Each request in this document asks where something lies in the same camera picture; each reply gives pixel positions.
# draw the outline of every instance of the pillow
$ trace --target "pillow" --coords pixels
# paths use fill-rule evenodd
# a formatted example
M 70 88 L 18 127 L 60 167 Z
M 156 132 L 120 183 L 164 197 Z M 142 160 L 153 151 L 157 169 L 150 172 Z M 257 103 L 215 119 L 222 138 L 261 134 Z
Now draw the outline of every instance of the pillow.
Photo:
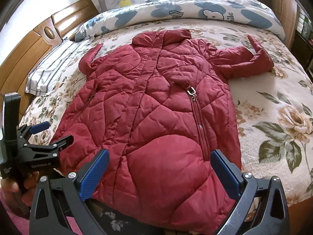
M 48 96 L 65 69 L 92 41 L 93 38 L 80 43 L 63 40 L 29 73 L 25 92 L 35 96 Z
M 137 23 L 178 18 L 238 22 L 269 30 L 280 39 L 285 38 L 284 29 L 274 12 L 257 0 L 149 0 L 95 16 L 78 29 L 75 41 Z

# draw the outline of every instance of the finger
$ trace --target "finger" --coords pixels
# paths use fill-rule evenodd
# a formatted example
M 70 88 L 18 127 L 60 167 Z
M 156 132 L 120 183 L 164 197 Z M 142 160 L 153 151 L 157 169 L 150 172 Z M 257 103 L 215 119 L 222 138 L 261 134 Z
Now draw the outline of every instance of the finger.
M 24 187 L 26 189 L 32 188 L 37 185 L 39 172 L 32 173 L 28 178 L 24 180 Z
M 19 190 L 17 182 L 12 179 L 1 179 L 0 184 L 4 191 L 16 193 Z
M 28 191 L 23 194 L 22 201 L 26 204 L 26 206 L 28 207 L 32 206 L 32 199 L 34 198 L 35 191 L 36 191 L 36 186 L 28 189 Z
M 18 206 L 18 203 L 15 199 L 15 196 L 9 192 L 9 191 L 5 191 L 3 190 L 2 191 L 2 194 L 4 196 L 4 202 L 5 204 L 11 209 L 11 210 L 14 210 L 14 209 L 18 209 L 19 206 Z

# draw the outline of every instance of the wooden bed frame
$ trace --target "wooden bed frame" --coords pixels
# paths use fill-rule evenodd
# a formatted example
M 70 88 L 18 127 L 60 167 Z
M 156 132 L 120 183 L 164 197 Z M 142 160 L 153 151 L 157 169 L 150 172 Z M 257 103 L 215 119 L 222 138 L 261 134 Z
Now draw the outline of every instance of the wooden bed frame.
M 31 30 L 0 66 L 0 93 L 18 92 L 21 95 L 20 120 L 34 96 L 25 93 L 31 69 L 64 37 L 74 38 L 74 32 L 98 14 L 91 0 L 80 0 L 54 13 Z M 313 197 L 289 208 L 291 235 L 296 235 L 313 214 Z

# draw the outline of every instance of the blue and white duvet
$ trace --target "blue and white duvet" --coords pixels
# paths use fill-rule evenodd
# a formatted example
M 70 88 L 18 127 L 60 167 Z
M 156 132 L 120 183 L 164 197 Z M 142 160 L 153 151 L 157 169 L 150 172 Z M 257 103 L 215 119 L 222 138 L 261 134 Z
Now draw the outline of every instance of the blue and white duvet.
M 170 18 L 199 18 L 237 22 L 266 29 L 281 40 L 285 32 L 274 12 L 257 0 L 149 0 L 103 12 L 85 22 L 75 41 L 148 21 Z

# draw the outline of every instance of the floral bedsheet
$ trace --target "floral bedsheet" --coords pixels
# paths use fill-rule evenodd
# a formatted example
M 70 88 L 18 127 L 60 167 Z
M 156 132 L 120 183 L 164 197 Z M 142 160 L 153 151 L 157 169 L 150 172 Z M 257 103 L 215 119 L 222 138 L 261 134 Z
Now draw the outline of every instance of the floral bedsheet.
M 202 38 L 217 48 L 243 45 L 254 51 L 247 35 L 255 36 L 272 57 L 271 72 L 230 80 L 237 112 L 242 152 L 242 170 L 257 178 L 281 178 L 288 205 L 313 195 L 313 85 L 301 65 L 271 32 L 252 26 L 199 19 L 161 20 L 125 27 L 101 35 L 86 46 L 60 77 L 50 96 L 38 96 L 28 107 L 22 124 L 51 123 L 50 129 L 31 137 L 34 144 L 48 144 L 66 107 L 85 83 L 78 70 L 80 58 L 98 43 L 98 56 L 131 43 L 145 31 L 187 28 L 193 38 Z

